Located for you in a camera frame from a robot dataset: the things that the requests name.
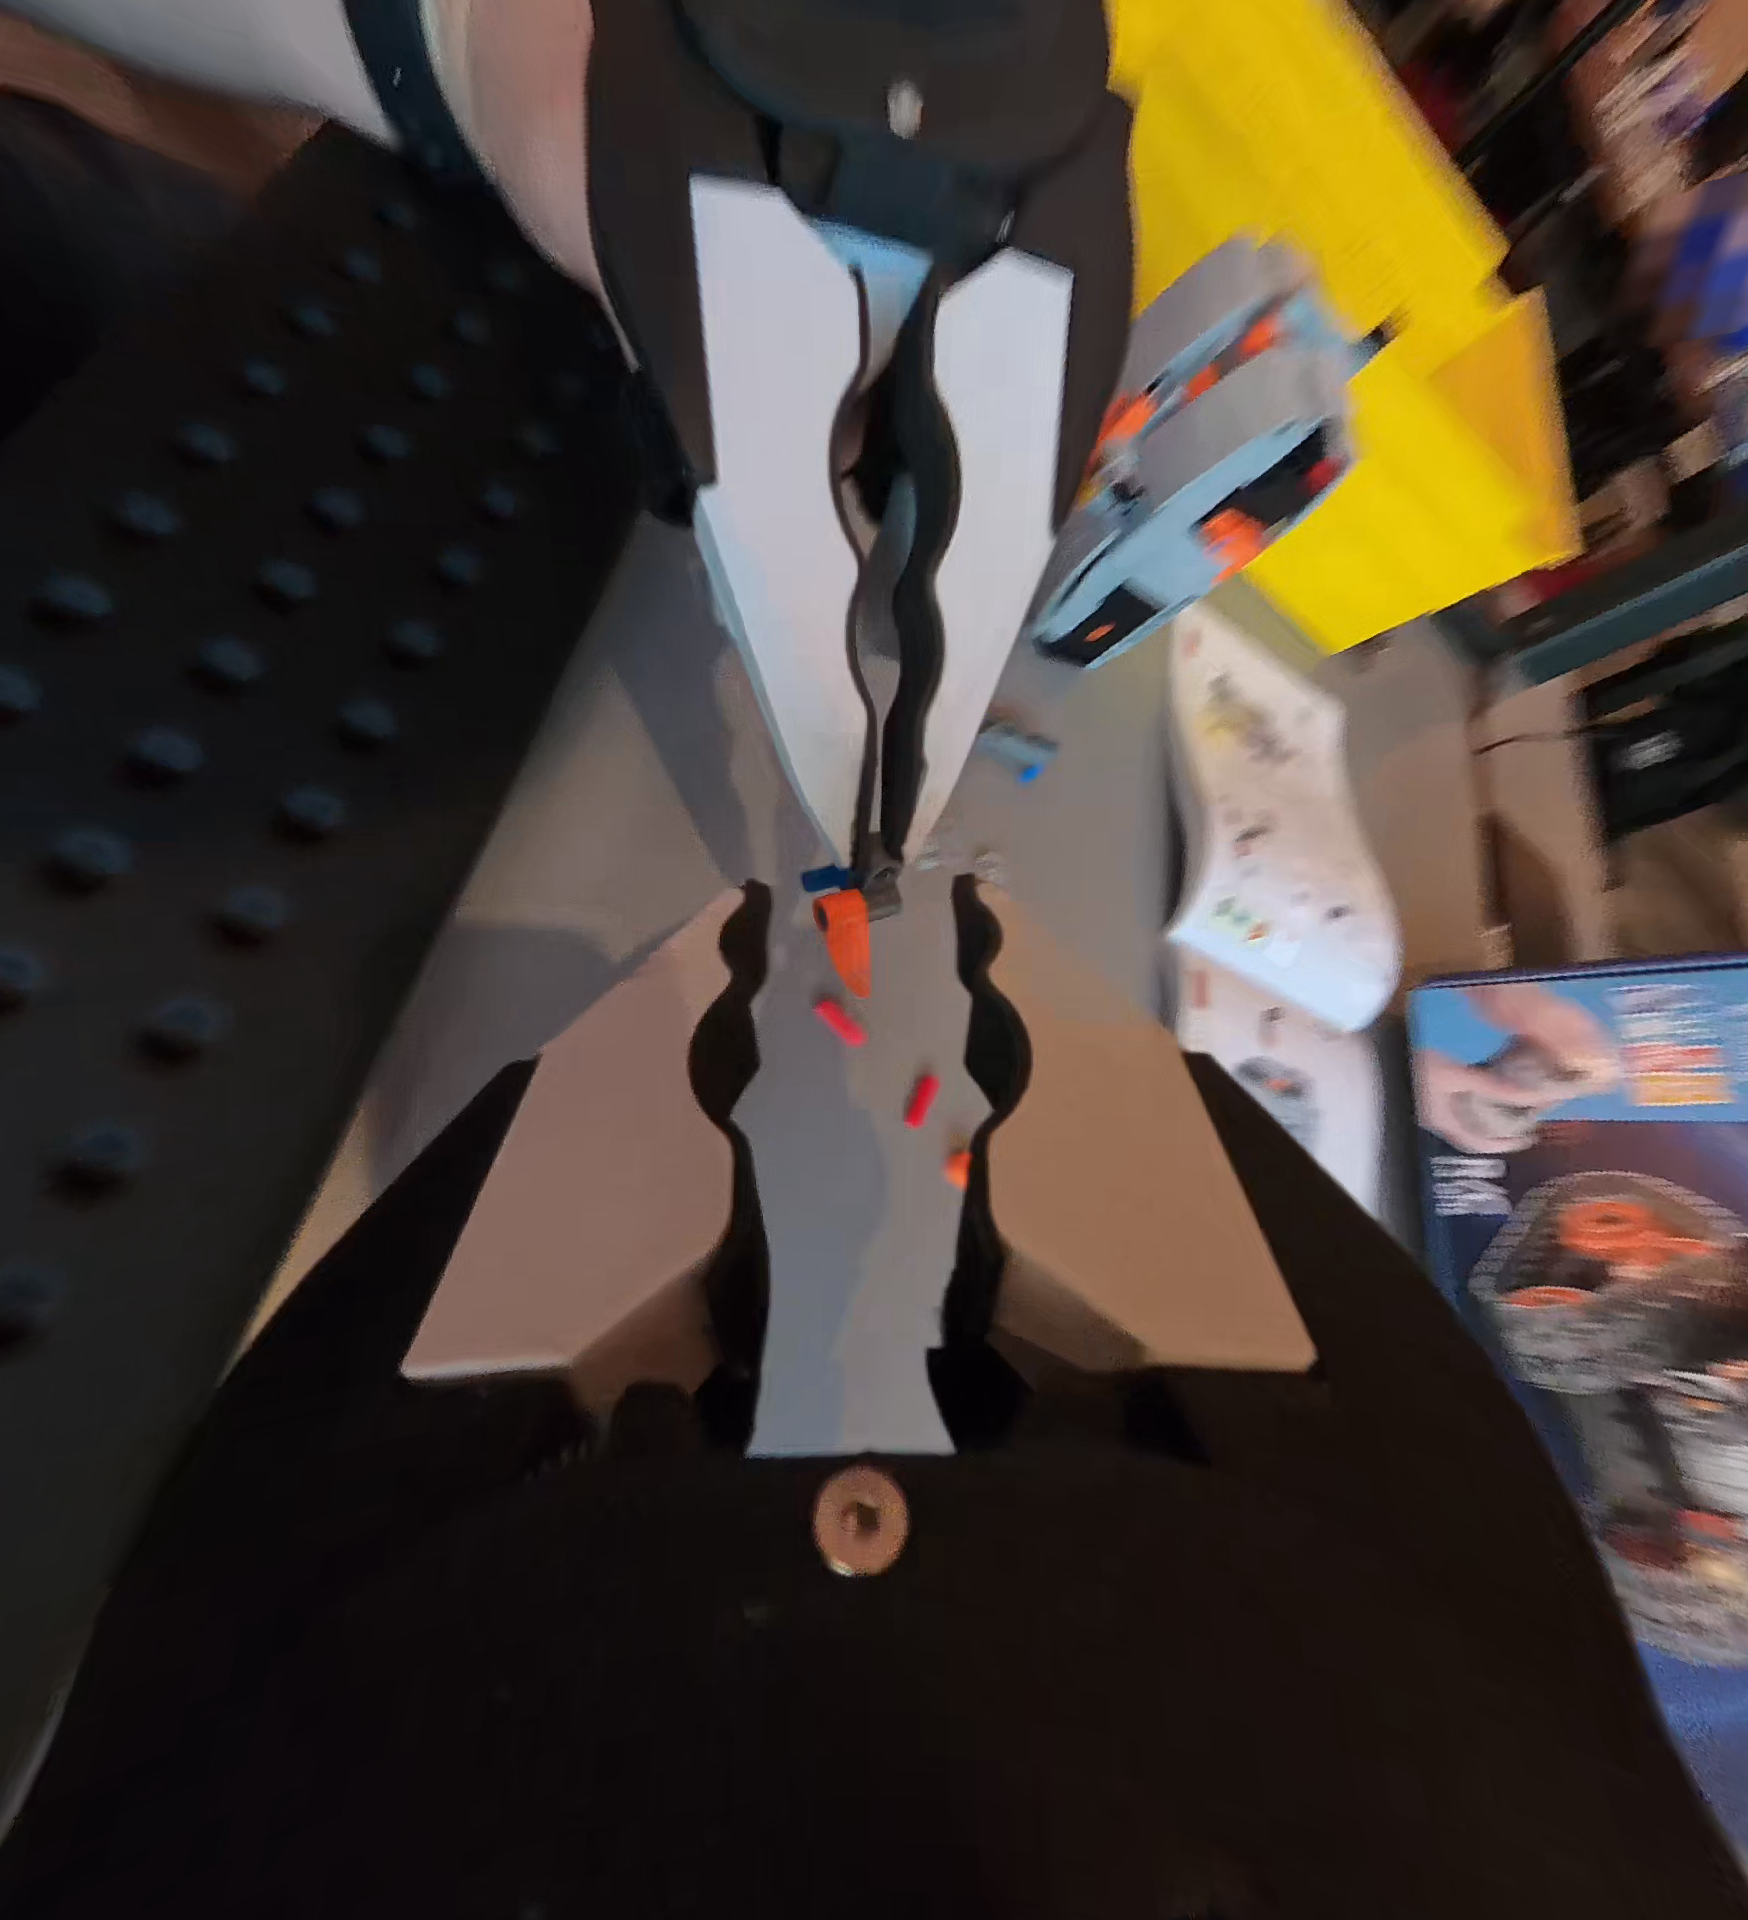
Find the black wristband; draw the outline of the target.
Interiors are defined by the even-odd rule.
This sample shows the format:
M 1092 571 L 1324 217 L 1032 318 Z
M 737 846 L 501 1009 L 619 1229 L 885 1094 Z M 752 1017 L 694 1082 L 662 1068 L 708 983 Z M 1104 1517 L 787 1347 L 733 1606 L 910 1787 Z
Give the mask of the black wristband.
M 436 74 L 423 3 L 343 3 L 366 84 L 407 165 L 433 186 L 493 195 Z

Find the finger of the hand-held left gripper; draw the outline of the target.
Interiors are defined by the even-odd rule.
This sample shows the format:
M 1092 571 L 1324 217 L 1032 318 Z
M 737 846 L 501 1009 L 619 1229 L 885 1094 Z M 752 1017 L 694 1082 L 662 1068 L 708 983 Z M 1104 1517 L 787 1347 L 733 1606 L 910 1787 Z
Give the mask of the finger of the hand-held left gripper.
M 694 178 L 691 210 L 715 460 L 694 538 L 790 787 L 845 872 L 871 727 L 835 446 L 866 362 L 862 277 L 775 187 Z
M 911 497 L 880 743 L 880 846 L 900 869 L 952 797 L 1052 551 L 1072 286 L 1015 249 L 934 277 L 888 365 Z

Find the black perforated panel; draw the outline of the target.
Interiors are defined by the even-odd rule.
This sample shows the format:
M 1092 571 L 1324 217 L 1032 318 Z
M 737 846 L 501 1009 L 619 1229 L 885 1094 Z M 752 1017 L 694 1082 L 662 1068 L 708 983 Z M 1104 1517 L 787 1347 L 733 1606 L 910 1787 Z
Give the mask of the black perforated panel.
M 0 456 L 0 1486 L 286 1255 L 634 528 L 592 301 L 308 142 Z

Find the dark monitor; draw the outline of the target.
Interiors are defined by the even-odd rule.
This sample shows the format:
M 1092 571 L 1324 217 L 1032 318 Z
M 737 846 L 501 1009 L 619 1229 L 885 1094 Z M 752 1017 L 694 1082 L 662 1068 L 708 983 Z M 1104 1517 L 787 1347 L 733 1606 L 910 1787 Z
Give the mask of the dark monitor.
M 1488 620 L 1452 608 L 1446 631 L 1461 657 L 1544 686 L 1748 594 L 1748 501 L 1645 551 L 1596 578 L 1520 612 Z

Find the grey robot model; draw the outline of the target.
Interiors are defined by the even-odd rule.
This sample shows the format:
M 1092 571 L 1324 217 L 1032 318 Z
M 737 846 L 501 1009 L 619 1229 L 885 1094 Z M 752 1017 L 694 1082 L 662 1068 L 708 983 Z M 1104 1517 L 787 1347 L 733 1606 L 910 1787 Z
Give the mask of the grey robot model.
M 1094 668 L 1264 556 L 1357 460 L 1353 337 L 1312 264 L 1236 235 L 1135 318 L 1025 636 Z

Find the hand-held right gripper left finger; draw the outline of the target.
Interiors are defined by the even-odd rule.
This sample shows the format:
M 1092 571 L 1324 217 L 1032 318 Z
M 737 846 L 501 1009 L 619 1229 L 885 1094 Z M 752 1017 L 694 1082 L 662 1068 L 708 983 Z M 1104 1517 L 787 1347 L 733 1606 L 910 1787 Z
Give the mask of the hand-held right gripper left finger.
M 772 893 L 746 880 L 535 1060 L 400 1363 L 409 1385 L 759 1395 L 770 1255 L 737 1106 L 760 1053 Z

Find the yellow storage bin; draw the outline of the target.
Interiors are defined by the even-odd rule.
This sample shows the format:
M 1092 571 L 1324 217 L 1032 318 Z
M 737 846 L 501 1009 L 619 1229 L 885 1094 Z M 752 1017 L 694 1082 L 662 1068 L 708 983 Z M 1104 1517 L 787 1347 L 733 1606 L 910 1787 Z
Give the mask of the yellow storage bin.
M 1356 465 L 1249 584 L 1341 653 L 1581 552 L 1544 299 L 1346 5 L 1113 3 L 1131 109 L 1131 310 L 1276 239 L 1357 337 Z

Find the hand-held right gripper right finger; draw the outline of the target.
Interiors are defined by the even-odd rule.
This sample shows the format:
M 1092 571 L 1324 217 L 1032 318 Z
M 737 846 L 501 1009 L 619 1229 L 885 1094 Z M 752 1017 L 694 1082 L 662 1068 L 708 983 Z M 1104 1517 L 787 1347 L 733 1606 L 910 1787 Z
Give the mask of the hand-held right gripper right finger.
M 1172 1033 L 998 882 L 950 894 L 982 1094 L 933 1395 L 956 1453 L 1037 1406 L 1117 1420 L 1195 1377 L 1303 1381 L 1310 1333 Z

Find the open instruction booklet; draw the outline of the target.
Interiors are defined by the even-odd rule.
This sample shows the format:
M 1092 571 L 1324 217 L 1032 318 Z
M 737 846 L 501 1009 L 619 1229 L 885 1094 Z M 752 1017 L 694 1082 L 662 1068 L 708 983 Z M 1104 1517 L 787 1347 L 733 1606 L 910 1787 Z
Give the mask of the open instruction booklet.
M 1182 839 L 1166 926 L 1173 1037 L 1381 1216 L 1376 1027 L 1401 948 L 1346 778 L 1341 701 L 1191 607 L 1172 625 L 1166 722 Z

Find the person's left hand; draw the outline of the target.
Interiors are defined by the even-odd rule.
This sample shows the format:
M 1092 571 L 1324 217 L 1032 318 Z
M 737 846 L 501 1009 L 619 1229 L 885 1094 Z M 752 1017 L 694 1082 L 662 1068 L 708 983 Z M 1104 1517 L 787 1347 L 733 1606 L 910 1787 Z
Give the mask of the person's left hand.
M 455 128 L 517 228 L 598 309 L 622 361 L 637 357 L 605 299 L 588 195 L 588 3 L 427 3 L 429 57 Z

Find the robot kit box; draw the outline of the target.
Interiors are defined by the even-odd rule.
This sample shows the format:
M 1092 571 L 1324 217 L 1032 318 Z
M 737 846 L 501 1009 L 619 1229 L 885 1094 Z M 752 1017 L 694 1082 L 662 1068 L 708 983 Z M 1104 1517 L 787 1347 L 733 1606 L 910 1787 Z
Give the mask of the robot kit box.
M 1407 996 L 1426 1261 L 1748 1864 L 1748 954 Z

